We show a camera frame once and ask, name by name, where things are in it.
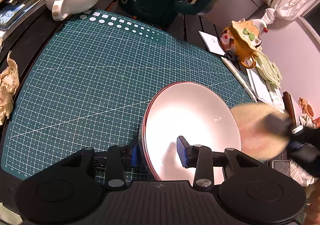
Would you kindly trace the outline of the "beige loofah sponge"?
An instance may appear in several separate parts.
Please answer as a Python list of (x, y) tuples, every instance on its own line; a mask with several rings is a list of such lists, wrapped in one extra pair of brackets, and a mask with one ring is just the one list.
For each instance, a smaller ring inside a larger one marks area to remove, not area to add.
[(287, 136), (269, 128), (264, 118), (271, 114), (280, 120), (289, 115), (265, 103), (245, 103), (231, 108), (241, 137), (241, 151), (259, 161), (279, 155), (289, 144)]

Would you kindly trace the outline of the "white ceramic bowl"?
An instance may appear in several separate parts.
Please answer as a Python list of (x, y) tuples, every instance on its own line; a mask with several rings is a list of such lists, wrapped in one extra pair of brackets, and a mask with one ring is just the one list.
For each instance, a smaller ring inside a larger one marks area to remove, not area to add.
[(193, 182), (195, 168), (184, 168), (177, 153), (177, 138), (214, 152), (241, 148), (235, 118), (220, 96), (194, 82), (176, 82), (152, 98), (139, 129), (142, 161), (157, 181)]

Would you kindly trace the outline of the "white paper stack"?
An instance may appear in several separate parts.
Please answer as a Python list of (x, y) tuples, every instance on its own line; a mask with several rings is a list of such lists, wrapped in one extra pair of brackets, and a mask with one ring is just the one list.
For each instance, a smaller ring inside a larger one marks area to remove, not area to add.
[(273, 84), (265, 81), (256, 68), (247, 69), (247, 75), (251, 88), (257, 95), (259, 101), (269, 104), (280, 111), (285, 110), (282, 94), (280, 89)]

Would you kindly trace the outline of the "light green container lids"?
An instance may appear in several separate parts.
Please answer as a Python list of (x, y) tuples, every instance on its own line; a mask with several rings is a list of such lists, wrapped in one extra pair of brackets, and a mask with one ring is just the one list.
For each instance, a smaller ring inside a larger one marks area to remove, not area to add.
[(261, 77), (265, 81), (268, 81), (268, 83), (281, 88), (280, 83), (283, 78), (276, 64), (271, 62), (264, 53), (257, 52), (257, 54), (258, 56), (256, 57), (256, 68)]

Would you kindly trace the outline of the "green cutting mat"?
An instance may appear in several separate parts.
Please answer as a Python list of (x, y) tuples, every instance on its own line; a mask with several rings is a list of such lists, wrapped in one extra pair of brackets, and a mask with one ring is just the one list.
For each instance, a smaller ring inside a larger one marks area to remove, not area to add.
[(178, 81), (211, 88), (229, 107), (251, 101), (225, 65), (197, 46), (105, 11), (75, 15), (21, 87), (1, 168), (25, 179), (82, 148), (128, 143), (156, 92)]

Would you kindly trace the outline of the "orange teapot yellow lid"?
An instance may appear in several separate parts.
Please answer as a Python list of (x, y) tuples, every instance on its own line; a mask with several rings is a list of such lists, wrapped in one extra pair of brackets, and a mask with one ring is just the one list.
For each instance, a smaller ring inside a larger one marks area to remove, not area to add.
[(227, 53), (247, 69), (256, 66), (258, 51), (261, 50), (261, 33), (267, 33), (267, 24), (262, 19), (232, 21), (220, 34), (220, 43)]

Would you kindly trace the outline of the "small white notepad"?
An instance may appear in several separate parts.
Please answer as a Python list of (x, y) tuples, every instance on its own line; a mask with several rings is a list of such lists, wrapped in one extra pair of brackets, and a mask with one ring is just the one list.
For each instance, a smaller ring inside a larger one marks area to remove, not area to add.
[(203, 31), (199, 31), (199, 34), (200, 34), (201, 38), (203, 39), (204, 44), (206, 45), (209, 52), (220, 55), (220, 56), (225, 55), (225, 52), (221, 48), (221, 46), (219, 44), (219, 40), (217, 39), (216, 36), (210, 35), (210, 34), (205, 33)]

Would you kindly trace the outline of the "stack of books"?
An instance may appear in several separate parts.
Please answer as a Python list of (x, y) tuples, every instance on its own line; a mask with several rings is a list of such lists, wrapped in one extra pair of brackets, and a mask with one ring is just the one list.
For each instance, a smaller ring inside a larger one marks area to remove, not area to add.
[(6, 39), (43, 5), (44, 0), (4, 0), (1, 2), (1, 39)]

